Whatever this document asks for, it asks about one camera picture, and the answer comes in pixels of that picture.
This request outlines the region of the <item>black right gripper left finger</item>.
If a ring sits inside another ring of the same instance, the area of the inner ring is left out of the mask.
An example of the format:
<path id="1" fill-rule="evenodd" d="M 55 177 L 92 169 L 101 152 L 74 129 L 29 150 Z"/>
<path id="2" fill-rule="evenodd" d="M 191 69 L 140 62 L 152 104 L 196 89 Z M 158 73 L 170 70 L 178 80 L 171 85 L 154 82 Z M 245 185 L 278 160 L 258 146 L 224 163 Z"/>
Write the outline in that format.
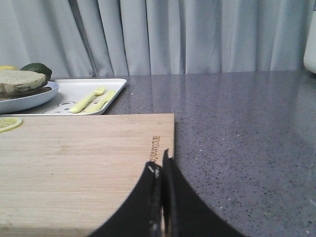
<path id="1" fill-rule="evenodd" d="M 124 203 L 91 237 L 160 237 L 161 167 L 147 162 Z"/>

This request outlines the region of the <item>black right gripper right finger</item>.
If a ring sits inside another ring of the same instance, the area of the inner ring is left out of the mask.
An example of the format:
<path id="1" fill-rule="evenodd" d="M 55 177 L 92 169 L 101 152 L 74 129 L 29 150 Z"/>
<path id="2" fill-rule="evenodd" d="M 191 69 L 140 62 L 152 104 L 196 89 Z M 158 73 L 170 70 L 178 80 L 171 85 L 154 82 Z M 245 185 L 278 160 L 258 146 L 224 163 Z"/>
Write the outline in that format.
<path id="1" fill-rule="evenodd" d="M 166 237 L 241 237 L 195 193 L 173 158 L 164 151 L 162 206 Z"/>

